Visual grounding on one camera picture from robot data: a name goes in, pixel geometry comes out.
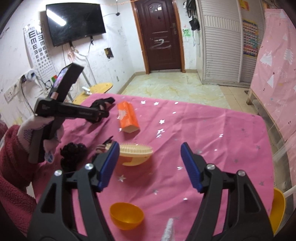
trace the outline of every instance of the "doorframe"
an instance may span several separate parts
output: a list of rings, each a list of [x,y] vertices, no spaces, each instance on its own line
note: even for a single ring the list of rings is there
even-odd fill
[[[177,7],[177,2],[176,0],[171,0],[172,5],[174,8],[174,13],[175,13],[175,18],[176,18],[176,25],[177,25],[177,30],[178,30],[178,38],[179,38],[179,45],[180,45],[180,58],[181,58],[181,71],[182,73],[185,73],[185,59],[184,59],[184,48],[183,48],[183,39],[182,39],[182,32],[181,32],[181,23],[180,23],[180,15]],[[145,65],[145,72],[146,74],[150,74],[150,68],[148,64],[148,57],[146,53],[146,48],[145,48],[145,43],[144,43],[144,37],[143,33],[141,30],[141,25],[140,25],[140,20],[139,20],[139,15],[138,15],[138,9],[136,7],[136,4],[134,1],[131,2],[131,6],[133,9],[133,16],[135,17],[135,22],[136,22],[136,27],[137,27],[137,32],[140,40],[140,45],[142,49],[142,55],[144,59],[144,65]]]

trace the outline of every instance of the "door handle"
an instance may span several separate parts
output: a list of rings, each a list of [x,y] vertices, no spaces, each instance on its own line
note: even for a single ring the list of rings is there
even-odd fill
[[[177,28],[176,28],[176,24],[175,23],[172,23],[172,27],[170,27],[173,29],[173,32],[174,32],[174,35],[177,34]]]

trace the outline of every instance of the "screw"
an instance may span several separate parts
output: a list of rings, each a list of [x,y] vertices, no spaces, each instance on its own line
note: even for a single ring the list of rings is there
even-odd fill
[[[56,171],[54,172],[54,175],[55,175],[56,177],[58,177],[58,176],[60,176],[62,173],[63,173],[62,170],[56,170]]]
[[[246,172],[244,170],[239,170],[238,175],[244,177],[246,175]]]
[[[212,164],[212,163],[209,163],[209,164],[207,165],[207,169],[208,169],[208,170],[214,170],[214,169],[215,169],[215,165]]]
[[[85,164],[84,168],[85,168],[86,170],[91,170],[91,169],[94,168],[94,165],[93,165],[92,163],[87,163],[87,164]]]

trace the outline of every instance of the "brown door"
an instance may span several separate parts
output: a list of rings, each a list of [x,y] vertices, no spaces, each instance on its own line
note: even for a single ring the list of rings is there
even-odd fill
[[[181,69],[172,0],[139,0],[135,4],[150,70]]]

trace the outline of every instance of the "electrical outlet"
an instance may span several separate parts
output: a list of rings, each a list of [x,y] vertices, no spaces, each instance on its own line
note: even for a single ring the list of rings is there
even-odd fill
[[[10,102],[12,98],[20,91],[19,85],[20,81],[18,80],[5,92],[4,97],[7,103]]]

